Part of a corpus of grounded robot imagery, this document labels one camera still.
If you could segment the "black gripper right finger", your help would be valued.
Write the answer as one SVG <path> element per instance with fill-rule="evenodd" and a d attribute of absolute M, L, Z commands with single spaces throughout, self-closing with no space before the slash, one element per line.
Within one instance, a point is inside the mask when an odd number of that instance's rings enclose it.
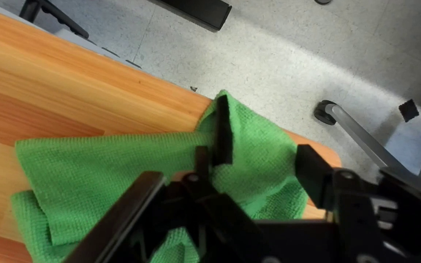
<path fill-rule="evenodd" d="M 316 208 L 334 204 L 334 169 L 310 147 L 299 145 L 296 177 Z"/>

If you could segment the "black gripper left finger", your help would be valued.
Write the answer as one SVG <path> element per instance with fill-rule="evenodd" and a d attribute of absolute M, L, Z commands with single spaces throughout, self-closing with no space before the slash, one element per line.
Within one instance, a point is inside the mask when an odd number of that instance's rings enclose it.
<path fill-rule="evenodd" d="M 227 96 L 217 100 L 215 116 L 214 144 L 211 147 L 198 147 L 195 151 L 195 174 L 205 182 L 212 179 L 215 167 L 233 163 L 233 131 Z"/>

